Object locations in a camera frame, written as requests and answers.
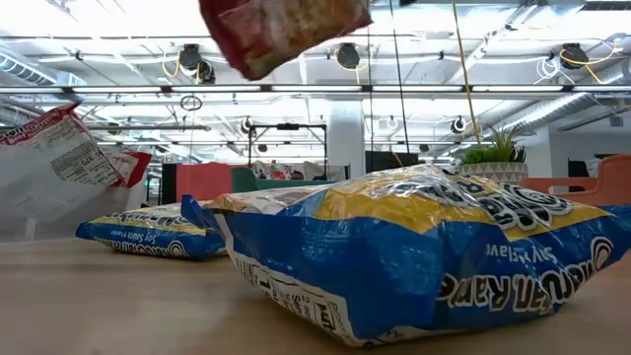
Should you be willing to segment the blue Maruchan noodle packet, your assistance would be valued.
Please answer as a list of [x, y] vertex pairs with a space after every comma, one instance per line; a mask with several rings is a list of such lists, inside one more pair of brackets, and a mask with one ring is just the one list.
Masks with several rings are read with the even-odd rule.
[[76, 237], [117, 251], [190, 260], [225, 251], [221, 235], [190, 223], [179, 203], [107, 214], [81, 223]]
[[556, 314], [631, 249], [631, 206], [433, 165], [181, 201], [281, 307], [354, 347]]

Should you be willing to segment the white red patterned clutter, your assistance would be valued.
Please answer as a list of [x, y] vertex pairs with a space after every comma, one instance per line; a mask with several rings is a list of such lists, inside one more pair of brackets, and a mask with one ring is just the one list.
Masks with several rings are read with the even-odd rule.
[[302, 162], [298, 164], [281, 164], [255, 161], [250, 169], [257, 178], [275, 180], [329, 180], [347, 179], [346, 166], [327, 166]]

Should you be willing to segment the white building pillar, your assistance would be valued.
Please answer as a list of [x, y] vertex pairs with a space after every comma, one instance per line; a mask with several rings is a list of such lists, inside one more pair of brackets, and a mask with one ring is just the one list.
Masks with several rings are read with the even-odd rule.
[[347, 166], [349, 177], [365, 173], [365, 120], [361, 102], [330, 104], [327, 121], [327, 151], [334, 166]]

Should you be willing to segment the teal plastic bin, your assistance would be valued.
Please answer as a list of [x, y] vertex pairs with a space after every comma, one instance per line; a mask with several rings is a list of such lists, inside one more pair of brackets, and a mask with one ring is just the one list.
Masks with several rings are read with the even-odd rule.
[[232, 192], [329, 184], [327, 180], [279, 180], [257, 178], [253, 171], [245, 167], [231, 168]]

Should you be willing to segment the distant black monitor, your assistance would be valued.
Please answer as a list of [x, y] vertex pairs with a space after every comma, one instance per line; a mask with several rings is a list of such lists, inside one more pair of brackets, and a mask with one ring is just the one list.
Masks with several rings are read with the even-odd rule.
[[366, 172], [410, 167], [419, 164], [419, 157], [412, 153], [395, 153], [391, 151], [367, 151]]

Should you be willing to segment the red partition panel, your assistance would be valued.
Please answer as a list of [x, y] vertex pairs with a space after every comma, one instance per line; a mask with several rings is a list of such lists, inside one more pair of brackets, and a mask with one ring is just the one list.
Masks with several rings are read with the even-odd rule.
[[232, 166], [223, 163], [178, 165], [175, 170], [175, 196], [185, 194], [198, 201], [212, 200], [232, 189]]

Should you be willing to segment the black partition panel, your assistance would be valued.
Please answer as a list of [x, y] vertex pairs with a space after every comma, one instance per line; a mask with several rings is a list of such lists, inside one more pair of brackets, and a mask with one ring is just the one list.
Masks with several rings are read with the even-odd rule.
[[176, 169], [177, 164], [163, 164], [161, 178], [161, 203], [171, 204], [177, 201], [176, 193]]

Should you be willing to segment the grey horizontal ceiling pipe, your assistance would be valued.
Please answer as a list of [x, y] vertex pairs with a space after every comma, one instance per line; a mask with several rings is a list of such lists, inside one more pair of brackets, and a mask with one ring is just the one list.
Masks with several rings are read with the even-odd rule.
[[132, 130], [202, 130], [210, 131], [212, 128], [207, 125], [109, 125], [97, 126], [89, 125], [87, 128], [91, 131], [132, 131]]

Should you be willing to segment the potted succulent plant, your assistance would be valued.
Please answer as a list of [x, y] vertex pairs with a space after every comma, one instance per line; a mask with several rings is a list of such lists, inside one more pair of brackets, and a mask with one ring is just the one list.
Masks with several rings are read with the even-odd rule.
[[467, 149], [460, 162], [459, 172], [496, 182], [519, 184], [527, 177], [526, 148], [515, 140], [519, 129], [490, 129], [490, 145]]

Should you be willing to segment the dark distant screen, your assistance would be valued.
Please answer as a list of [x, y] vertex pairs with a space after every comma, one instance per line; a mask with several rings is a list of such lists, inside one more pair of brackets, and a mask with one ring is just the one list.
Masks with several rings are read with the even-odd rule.
[[[585, 161], [568, 161], [568, 177], [569, 178], [588, 178], [590, 176]], [[586, 189], [582, 186], [571, 185], [568, 187], [570, 192], [580, 192]]]

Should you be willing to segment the clear plastic bin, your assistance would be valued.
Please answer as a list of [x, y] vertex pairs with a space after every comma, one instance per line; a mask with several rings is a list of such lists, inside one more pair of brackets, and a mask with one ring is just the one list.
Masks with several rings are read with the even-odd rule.
[[0, 148], [0, 244], [72, 237], [82, 222], [140, 207], [141, 181], [131, 188], [61, 180], [52, 153]]

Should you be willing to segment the orange plastic bin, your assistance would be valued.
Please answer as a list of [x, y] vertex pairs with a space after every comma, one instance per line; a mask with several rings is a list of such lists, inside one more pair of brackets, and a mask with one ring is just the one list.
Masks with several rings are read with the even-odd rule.
[[554, 186], [580, 186], [585, 191], [556, 196], [594, 206], [631, 205], [631, 155], [614, 155], [600, 161], [598, 177], [524, 177], [521, 186], [548, 193]]

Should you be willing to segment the distant black frame rig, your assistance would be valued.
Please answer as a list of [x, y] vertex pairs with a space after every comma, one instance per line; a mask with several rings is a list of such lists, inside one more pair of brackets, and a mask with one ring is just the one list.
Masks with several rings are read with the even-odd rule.
[[314, 129], [319, 128], [323, 131], [323, 138], [320, 139], [317, 135], [315, 136], [323, 146], [323, 164], [324, 164], [324, 175], [328, 176], [328, 136], [327, 136], [327, 125], [326, 124], [304, 124], [304, 123], [277, 123], [277, 124], [254, 124], [251, 123], [247, 128], [247, 148], [248, 148], [248, 165], [252, 165], [252, 147], [255, 143], [255, 140], [252, 138], [252, 133], [255, 129], [262, 128], [263, 131], [257, 135], [257, 138], [261, 138], [269, 129], [275, 129], [279, 131], [297, 131], [300, 129], [307, 129], [309, 132], [313, 132]]

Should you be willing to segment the silver ceiling duct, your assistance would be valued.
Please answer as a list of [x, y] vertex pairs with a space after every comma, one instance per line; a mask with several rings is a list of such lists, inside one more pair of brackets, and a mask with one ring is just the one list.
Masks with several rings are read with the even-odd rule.
[[506, 118], [501, 118], [492, 124], [492, 127], [497, 130], [535, 128], [595, 106], [597, 93], [610, 93], [613, 86], [631, 87], [631, 58], [617, 61], [596, 72], [596, 75], [599, 81], [585, 78], [576, 84], [564, 85], [560, 95], [534, 101], [512, 112]]
[[85, 85], [85, 80], [70, 72], [42, 66], [0, 47], [0, 95], [44, 95], [82, 102], [86, 95], [75, 88]]

